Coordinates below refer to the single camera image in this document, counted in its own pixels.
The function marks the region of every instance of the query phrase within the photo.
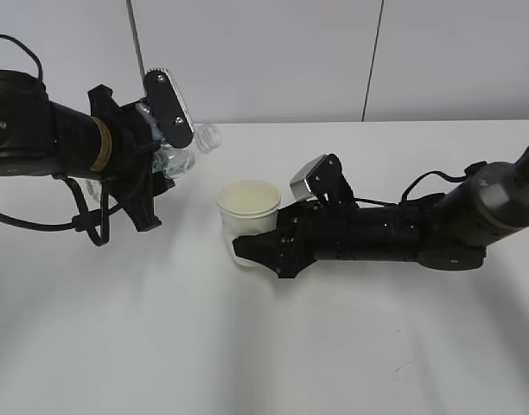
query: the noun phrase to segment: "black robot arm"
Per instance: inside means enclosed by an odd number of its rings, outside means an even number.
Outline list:
[[[436,174],[461,182],[453,191],[407,196]],[[318,260],[411,261],[463,271],[483,264],[486,247],[529,227],[529,147],[516,163],[480,162],[463,177],[434,171],[417,179],[398,204],[360,207],[337,156],[320,156],[290,183],[296,202],[278,213],[277,228],[233,242],[238,256],[294,278]]]
[[[36,231],[86,231],[97,246],[109,240],[109,216],[121,209],[140,232],[159,226],[153,198],[175,184],[161,171],[153,171],[154,153],[162,145],[186,147],[194,136],[169,73],[149,71],[143,79],[146,97],[124,106],[113,100],[107,86],[95,87],[88,93],[91,114],[87,115],[49,100],[36,55],[11,36],[0,39],[14,42],[38,67],[37,77],[0,70],[0,176],[60,179],[79,209],[67,224],[37,224],[1,213],[0,221]],[[101,182],[99,209],[88,209],[72,177]],[[116,206],[109,207],[109,196],[118,202]]]

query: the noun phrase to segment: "paper cup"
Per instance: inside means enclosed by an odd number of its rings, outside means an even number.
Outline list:
[[[261,180],[240,180],[227,184],[216,196],[222,217],[222,231],[232,258],[243,266],[257,263],[237,257],[232,242],[242,235],[257,235],[276,228],[280,193]]]

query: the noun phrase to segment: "cup rim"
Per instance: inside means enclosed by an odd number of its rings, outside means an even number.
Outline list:
[[[249,212],[244,212],[244,213],[234,212],[234,211],[228,209],[222,203],[220,203],[220,193],[223,192],[226,188],[228,188],[228,187],[230,187],[230,186],[232,186],[234,184],[240,184],[241,182],[253,182],[253,183],[259,183],[260,185],[264,184],[268,188],[274,190],[274,192],[276,194],[277,202],[274,204],[274,206],[268,207],[267,209],[254,210],[254,211],[249,211]],[[219,207],[221,212],[224,212],[226,214],[229,214],[230,216],[233,216],[235,218],[240,218],[240,219],[242,219],[242,218],[243,219],[257,219],[257,218],[260,218],[260,217],[265,217],[268,214],[271,214],[272,212],[277,210],[279,208],[279,206],[280,206],[280,203],[281,203],[281,196],[280,196],[280,192],[277,189],[277,187],[274,186],[273,184],[269,183],[269,182],[266,182],[264,180],[244,179],[244,180],[237,180],[235,182],[230,182],[230,183],[222,186],[222,188],[220,188],[219,191],[216,193],[215,200],[216,200],[216,204],[218,205],[218,207]]]

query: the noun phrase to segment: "white wall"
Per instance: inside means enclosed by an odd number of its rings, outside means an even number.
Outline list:
[[[0,2],[0,33],[38,55],[51,100],[89,111],[86,92],[102,83],[119,104],[142,96],[123,0]],[[2,40],[0,68],[35,73],[30,58]]]
[[[196,121],[356,121],[379,0],[136,0],[146,67]]]
[[[386,0],[366,120],[529,118],[529,0]]]

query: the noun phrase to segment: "plastic bottle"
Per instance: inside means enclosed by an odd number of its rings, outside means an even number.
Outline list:
[[[216,125],[200,125],[195,129],[194,142],[186,149],[163,145],[155,153],[153,172],[162,171],[167,178],[176,179],[194,167],[198,156],[210,153],[221,144],[220,132]]]

